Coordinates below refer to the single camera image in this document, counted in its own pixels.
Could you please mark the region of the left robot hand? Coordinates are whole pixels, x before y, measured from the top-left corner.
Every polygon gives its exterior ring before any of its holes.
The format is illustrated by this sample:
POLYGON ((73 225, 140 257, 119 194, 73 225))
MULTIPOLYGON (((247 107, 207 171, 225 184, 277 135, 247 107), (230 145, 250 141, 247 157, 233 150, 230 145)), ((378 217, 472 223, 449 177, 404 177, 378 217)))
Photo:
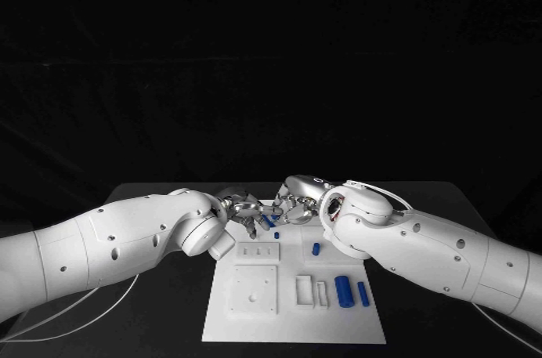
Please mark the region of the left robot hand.
POLYGON ((264 205, 260 199, 244 188, 228 187, 217 194, 227 212, 227 218, 245 227, 248 237, 256 240, 258 237, 257 226, 266 231, 270 230, 270 218, 284 214, 283 209, 276 205, 264 205))

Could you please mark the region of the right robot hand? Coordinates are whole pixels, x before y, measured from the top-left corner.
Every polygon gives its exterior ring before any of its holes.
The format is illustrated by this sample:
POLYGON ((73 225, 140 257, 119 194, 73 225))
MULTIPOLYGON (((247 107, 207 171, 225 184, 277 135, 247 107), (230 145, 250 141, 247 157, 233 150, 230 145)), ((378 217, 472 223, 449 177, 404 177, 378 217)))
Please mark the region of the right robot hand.
POLYGON ((292 175, 279 189, 273 206, 283 210, 276 214, 276 226, 306 224, 318 215, 323 197, 336 186, 313 175, 292 175))

